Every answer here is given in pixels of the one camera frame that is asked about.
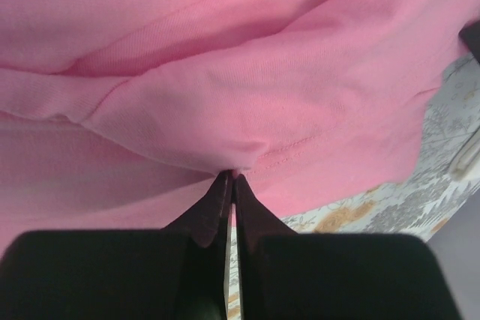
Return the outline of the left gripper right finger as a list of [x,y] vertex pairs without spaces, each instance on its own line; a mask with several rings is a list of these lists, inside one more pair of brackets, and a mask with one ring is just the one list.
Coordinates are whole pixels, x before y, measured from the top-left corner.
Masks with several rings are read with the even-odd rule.
[[405,234],[299,234],[233,190],[244,319],[454,319],[430,248]]

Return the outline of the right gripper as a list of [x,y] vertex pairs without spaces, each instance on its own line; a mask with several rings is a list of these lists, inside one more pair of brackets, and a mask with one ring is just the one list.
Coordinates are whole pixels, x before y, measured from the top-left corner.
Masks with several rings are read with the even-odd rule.
[[480,64],[480,22],[472,22],[464,26],[459,32],[459,37],[472,53],[473,58]]

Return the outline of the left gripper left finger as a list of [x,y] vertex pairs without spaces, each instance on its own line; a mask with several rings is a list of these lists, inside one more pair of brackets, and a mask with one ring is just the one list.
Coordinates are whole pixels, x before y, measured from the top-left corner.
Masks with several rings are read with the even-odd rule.
[[230,177],[162,229],[37,230],[1,258],[3,319],[225,319]]

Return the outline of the pink t shirt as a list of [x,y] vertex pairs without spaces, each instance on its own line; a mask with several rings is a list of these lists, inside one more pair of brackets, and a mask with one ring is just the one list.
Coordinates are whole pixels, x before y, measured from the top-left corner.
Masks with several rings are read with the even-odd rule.
[[1,0],[1,246],[163,227],[222,170],[288,216],[412,173],[479,0]]

